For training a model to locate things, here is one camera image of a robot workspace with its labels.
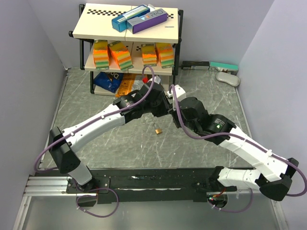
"white mouse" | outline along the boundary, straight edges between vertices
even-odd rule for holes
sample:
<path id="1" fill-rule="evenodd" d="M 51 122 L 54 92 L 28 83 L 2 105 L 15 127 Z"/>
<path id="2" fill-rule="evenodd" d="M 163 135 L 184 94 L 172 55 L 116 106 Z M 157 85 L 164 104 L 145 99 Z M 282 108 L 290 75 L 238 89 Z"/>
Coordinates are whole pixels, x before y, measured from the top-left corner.
<path id="1" fill-rule="evenodd" d="M 238 86 L 241 82 L 241 79 L 237 77 L 236 75 L 232 75 L 232 74 L 225 73 L 225 72 L 219 72 L 216 75 L 216 79 L 218 81 L 226 82 L 235 87 Z"/>

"red object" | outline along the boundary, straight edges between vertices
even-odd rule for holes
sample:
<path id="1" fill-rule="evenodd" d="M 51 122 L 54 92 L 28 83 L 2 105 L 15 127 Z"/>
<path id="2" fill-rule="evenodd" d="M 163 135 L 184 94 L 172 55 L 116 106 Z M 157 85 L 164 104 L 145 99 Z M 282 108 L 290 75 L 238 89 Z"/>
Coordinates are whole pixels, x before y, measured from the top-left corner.
<path id="1" fill-rule="evenodd" d="M 146 84 L 148 82 L 148 78 L 143 78 L 142 81 L 144 82 L 144 84 Z"/>

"shelving unit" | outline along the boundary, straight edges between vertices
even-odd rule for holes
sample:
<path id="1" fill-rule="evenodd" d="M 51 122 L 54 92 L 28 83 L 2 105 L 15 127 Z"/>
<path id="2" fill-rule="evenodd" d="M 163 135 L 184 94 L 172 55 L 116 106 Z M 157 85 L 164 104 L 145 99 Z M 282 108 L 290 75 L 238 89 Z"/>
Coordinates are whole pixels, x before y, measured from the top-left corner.
<path id="1" fill-rule="evenodd" d="M 162 85 L 165 89 L 169 86 L 169 78 L 173 76 L 175 83 L 176 75 L 178 75 L 179 55 L 181 43 L 181 31 L 183 10 L 176 8 L 162 8 L 168 13 L 166 22 L 151 27 L 136 34 L 132 34 L 126 30 L 118 32 L 112 28 L 111 19 L 121 15 L 137 6 L 124 5 L 107 5 L 92 4 L 79 5 L 79 21 L 74 31 L 69 31 L 69 36 L 80 40 L 80 69 L 90 71 L 90 91 L 100 95 L 114 95 L 93 84 L 94 76 L 100 71 L 103 72 L 119 72 L 119 73 L 136 73 L 141 74 L 143 69 L 141 45 L 144 43 L 165 42 L 173 44 L 175 50 L 175 66 L 173 68 L 161 68 L 160 63 L 153 67 L 155 74 L 160 75 Z M 134 68 L 121 71 L 115 61 L 111 58 L 110 67 L 107 70 L 96 70 L 93 59 L 92 45 L 94 40 L 122 41 L 131 53 L 132 64 Z M 84 64 L 84 42 L 89 42 L 91 52 Z M 145 70 L 146 74 L 151 74 L 149 69 Z"/>

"gray wall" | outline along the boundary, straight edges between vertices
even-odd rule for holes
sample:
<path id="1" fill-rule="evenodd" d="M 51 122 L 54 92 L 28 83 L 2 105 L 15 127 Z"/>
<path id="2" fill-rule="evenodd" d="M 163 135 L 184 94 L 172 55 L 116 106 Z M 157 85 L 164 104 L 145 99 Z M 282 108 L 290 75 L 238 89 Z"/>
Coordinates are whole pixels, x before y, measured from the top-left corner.
<path id="1" fill-rule="evenodd" d="M 0 229 L 13 227 L 43 149 L 64 69 L 26 0 L 0 7 Z"/>
<path id="2" fill-rule="evenodd" d="M 184 10 L 181 60 L 239 64 L 273 0 L 29 0 L 65 67 L 79 66 L 79 42 L 68 37 L 78 5 L 140 5 Z"/>
<path id="3" fill-rule="evenodd" d="M 307 2 L 276 0 L 239 65 L 239 93 L 253 137 L 294 157 L 307 174 Z M 291 193 L 303 190 L 295 175 Z M 290 229 L 307 226 L 306 195 L 282 202 Z"/>

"purple box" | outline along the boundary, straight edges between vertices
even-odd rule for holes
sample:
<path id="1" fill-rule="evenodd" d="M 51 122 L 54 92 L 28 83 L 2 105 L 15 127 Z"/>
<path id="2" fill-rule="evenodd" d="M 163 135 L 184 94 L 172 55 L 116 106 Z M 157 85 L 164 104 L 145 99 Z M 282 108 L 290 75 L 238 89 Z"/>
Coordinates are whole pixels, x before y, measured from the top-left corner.
<path id="1" fill-rule="evenodd" d="M 139 31 L 148 29 L 167 20 L 168 14 L 162 10 L 157 9 L 155 11 L 149 12 L 144 16 L 131 18 L 127 21 L 127 29 L 131 33 L 135 34 Z"/>

